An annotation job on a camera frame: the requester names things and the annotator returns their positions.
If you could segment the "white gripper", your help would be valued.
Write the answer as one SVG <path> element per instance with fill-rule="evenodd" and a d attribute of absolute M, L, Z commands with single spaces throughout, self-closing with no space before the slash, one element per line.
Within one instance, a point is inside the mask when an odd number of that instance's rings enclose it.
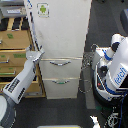
<path fill-rule="evenodd" d="M 28 60 L 31 60 L 34 64 L 37 64 L 40 60 L 40 57 L 43 56 L 43 54 L 45 53 L 44 50 L 40 50 L 40 51 L 31 51 L 32 47 L 27 47 L 26 48 L 26 58 Z"/>

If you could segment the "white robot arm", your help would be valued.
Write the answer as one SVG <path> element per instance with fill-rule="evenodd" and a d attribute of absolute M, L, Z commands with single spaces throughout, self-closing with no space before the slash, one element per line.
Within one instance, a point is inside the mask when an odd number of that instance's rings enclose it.
<path fill-rule="evenodd" d="M 44 50 L 40 47 L 36 51 L 26 48 L 26 62 L 23 70 L 3 88 L 0 95 L 0 128 L 11 128 L 16 119 L 15 105 L 18 104 L 25 91 L 31 85 L 35 74 L 36 65 L 40 62 Z"/>

